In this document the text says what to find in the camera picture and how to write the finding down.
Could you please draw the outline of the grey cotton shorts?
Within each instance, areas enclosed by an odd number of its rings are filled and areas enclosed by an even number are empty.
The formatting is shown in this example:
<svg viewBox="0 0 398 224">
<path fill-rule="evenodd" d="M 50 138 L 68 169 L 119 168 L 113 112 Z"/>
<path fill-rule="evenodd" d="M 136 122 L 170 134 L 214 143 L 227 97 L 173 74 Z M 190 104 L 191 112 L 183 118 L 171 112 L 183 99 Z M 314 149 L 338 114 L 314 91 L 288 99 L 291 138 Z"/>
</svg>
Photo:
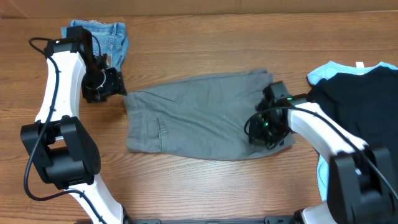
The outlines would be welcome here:
<svg viewBox="0 0 398 224">
<path fill-rule="evenodd" d="M 127 94 L 127 148 L 206 160 L 246 160 L 291 146 L 249 143 L 245 122 L 256 112 L 263 89 L 273 82 L 267 70 L 192 77 Z"/>
</svg>

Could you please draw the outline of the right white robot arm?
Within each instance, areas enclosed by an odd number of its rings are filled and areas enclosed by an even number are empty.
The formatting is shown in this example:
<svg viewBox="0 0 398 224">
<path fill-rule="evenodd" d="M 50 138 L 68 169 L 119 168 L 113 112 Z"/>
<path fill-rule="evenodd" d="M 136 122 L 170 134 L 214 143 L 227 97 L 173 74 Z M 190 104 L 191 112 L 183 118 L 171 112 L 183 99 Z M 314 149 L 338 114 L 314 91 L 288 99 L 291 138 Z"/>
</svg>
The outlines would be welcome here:
<svg viewBox="0 0 398 224">
<path fill-rule="evenodd" d="M 295 212 L 293 223 L 384 223 L 397 216 L 389 150 L 347 132 L 305 94 L 264 98 L 244 132 L 250 143 L 271 146 L 297 133 L 327 161 L 327 200 Z"/>
</svg>

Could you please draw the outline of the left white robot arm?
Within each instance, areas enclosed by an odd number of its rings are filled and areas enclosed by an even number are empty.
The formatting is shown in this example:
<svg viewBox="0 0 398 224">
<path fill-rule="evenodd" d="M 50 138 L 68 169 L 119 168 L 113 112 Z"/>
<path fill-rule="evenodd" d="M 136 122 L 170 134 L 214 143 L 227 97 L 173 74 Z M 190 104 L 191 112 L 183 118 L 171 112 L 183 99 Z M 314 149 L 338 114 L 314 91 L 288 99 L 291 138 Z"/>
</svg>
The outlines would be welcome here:
<svg viewBox="0 0 398 224">
<path fill-rule="evenodd" d="M 82 26 L 68 27 L 62 39 L 47 39 L 40 53 L 48 66 L 44 100 L 34 123 L 21 128 L 29 154 L 24 190 L 35 201 L 71 195 L 92 223 L 132 223 L 100 176 L 99 149 L 79 119 L 80 98 L 105 102 L 125 95 L 123 76 L 94 54 L 97 38 Z"/>
</svg>

